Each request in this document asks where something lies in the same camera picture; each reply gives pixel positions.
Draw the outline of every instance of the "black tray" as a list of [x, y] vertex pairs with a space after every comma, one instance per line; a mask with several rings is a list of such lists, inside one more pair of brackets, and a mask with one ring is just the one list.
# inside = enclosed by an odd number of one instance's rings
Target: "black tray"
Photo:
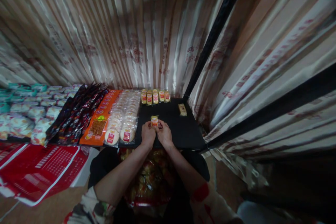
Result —
[[[141, 144], [141, 130], [145, 122], [151, 120], [151, 116], [159, 116], [159, 119], [166, 122], [171, 129], [173, 142], [178, 149], [201, 149], [205, 142], [199, 130], [197, 122], [188, 105], [185, 103], [187, 116], [180, 116], [178, 104], [183, 103], [181, 98], [172, 98], [169, 103], [159, 103], [153, 106], [142, 105], [140, 108], [138, 127], [136, 129], [135, 140], [133, 143], [124, 144], [119, 141], [119, 148], [135, 148]], [[154, 148], [162, 148], [156, 136]]]

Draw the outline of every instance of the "black cloth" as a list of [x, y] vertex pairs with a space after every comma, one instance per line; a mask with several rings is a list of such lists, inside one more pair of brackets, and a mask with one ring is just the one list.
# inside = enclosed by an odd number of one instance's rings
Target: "black cloth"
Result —
[[[181, 154], [207, 182], [210, 180], [208, 166], [200, 154], [191, 150], [184, 150]], [[109, 147], [103, 149], [91, 162], [88, 187], [90, 188], [97, 184], [118, 164], [117, 149]], [[189, 202], [189, 194], [182, 180], [177, 178], [175, 192], [167, 205], [163, 216], [163, 223], [194, 223]], [[134, 212], [127, 206], [124, 199], [119, 202], [114, 211], [113, 223], [135, 223]]]

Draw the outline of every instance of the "black pole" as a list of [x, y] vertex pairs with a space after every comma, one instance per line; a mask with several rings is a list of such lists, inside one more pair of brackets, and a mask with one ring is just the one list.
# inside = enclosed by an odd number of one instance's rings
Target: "black pole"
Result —
[[279, 116], [330, 93], [336, 89], [335, 73], [336, 63], [208, 142], [200, 152], [214, 149]]
[[201, 52], [201, 55], [199, 56], [199, 60], [196, 64], [196, 67], [194, 69], [194, 72], [192, 73], [192, 76], [190, 78], [188, 87], [185, 91], [185, 94], [183, 95], [183, 102], [185, 103], [191, 92], [193, 91], [194, 86], [196, 85], [196, 82], [198, 80], [198, 77], [200, 76], [205, 63], [207, 62], [207, 59], [210, 56], [210, 53], [235, 5], [237, 0], [223, 0], [222, 6], [219, 9], [219, 12], [217, 14], [217, 17], [214, 21], [214, 24], [210, 30], [209, 36], [205, 42], [204, 48]]

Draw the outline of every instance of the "orange snack package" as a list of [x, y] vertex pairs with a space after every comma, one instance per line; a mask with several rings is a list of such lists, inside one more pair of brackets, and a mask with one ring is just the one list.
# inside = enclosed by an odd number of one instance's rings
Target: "orange snack package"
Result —
[[86, 128], [79, 143], [84, 145], [101, 146], [105, 140], [105, 132], [107, 130], [107, 121], [109, 119], [110, 110], [118, 97], [121, 90], [110, 90], [99, 104], [94, 112], [89, 126]]

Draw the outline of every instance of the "floor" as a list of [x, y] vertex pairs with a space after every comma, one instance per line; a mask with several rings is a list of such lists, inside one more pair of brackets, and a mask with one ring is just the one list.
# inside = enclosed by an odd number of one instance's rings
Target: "floor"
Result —
[[[247, 189], [245, 183], [213, 156], [207, 157], [206, 162], [210, 172], [210, 184], [226, 199], [228, 205], [237, 211], [239, 194]], [[28, 207], [13, 198], [0, 196], [0, 222], [62, 223], [64, 217], [80, 201], [86, 188], [69, 188], [45, 199], [35, 207]]]

